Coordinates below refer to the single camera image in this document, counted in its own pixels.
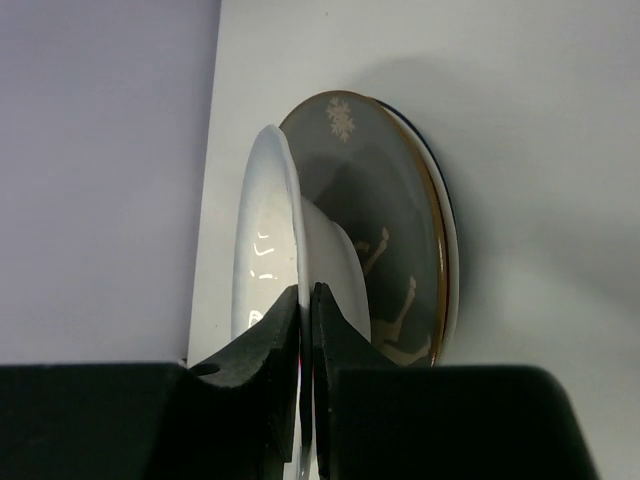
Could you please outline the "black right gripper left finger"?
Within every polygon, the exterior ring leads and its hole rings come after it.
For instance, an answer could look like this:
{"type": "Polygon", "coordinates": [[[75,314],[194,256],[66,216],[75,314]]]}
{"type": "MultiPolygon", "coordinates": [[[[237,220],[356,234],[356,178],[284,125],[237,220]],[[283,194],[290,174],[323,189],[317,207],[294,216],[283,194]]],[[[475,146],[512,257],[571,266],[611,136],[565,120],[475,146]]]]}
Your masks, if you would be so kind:
{"type": "Polygon", "coordinates": [[[298,292],[192,368],[1,370],[5,479],[279,479],[297,402],[298,292]]]}

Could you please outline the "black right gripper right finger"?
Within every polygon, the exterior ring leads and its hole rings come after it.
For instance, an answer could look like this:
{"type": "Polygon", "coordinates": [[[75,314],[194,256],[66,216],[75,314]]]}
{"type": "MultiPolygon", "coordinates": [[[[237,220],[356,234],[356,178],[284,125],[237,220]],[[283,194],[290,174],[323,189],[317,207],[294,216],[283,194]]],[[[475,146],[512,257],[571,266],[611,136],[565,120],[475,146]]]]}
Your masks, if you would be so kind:
{"type": "Polygon", "coordinates": [[[569,398],[531,366],[400,367],[311,296],[324,479],[594,479],[569,398]]]}

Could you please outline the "pale blue-grey plate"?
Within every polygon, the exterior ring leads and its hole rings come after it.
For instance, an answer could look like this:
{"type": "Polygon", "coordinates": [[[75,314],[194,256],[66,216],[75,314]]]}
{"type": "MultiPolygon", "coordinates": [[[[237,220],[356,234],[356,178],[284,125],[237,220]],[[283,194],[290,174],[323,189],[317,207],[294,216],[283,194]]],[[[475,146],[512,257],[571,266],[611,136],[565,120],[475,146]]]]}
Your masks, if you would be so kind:
{"type": "Polygon", "coordinates": [[[311,374],[311,294],[327,284],[346,321],[371,338],[364,275],[351,239],[301,194],[284,133],[268,125],[257,135],[246,165],[234,250],[231,336],[256,325],[282,291],[295,285],[301,313],[301,366],[293,457],[286,479],[316,479],[311,374]]]}

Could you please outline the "dark green marbled plate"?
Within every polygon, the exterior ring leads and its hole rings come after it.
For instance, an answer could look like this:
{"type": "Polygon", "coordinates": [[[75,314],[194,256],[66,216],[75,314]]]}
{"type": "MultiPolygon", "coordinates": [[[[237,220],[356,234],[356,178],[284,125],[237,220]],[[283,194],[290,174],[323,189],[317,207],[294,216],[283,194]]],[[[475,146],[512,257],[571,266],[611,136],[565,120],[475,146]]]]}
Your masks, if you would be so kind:
{"type": "Polygon", "coordinates": [[[317,93],[280,125],[300,187],[346,232],[366,283],[371,341],[400,366],[433,366],[446,322],[443,217],[417,142],[373,98],[317,93]]]}

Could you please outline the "light green plate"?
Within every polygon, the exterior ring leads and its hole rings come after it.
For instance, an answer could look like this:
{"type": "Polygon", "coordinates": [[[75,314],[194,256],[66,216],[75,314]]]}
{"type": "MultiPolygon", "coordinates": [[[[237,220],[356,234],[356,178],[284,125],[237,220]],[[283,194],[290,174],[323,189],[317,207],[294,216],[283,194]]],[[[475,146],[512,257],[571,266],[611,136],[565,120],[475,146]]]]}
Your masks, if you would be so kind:
{"type": "Polygon", "coordinates": [[[438,195],[440,211],[443,217],[444,233],[446,238],[447,266],[449,270],[448,304],[446,322],[443,330],[443,339],[440,353],[445,353],[452,342],[457,326],[460,307],[460,255],[458,231],[455,212],[451,196],[442,170],[429,147],[425,137],[411,121],[393,106],[377,99],[377,102],[400,124],[405,133],[409,134],[417,142],[423,161],[431,175],[438,195]]]}

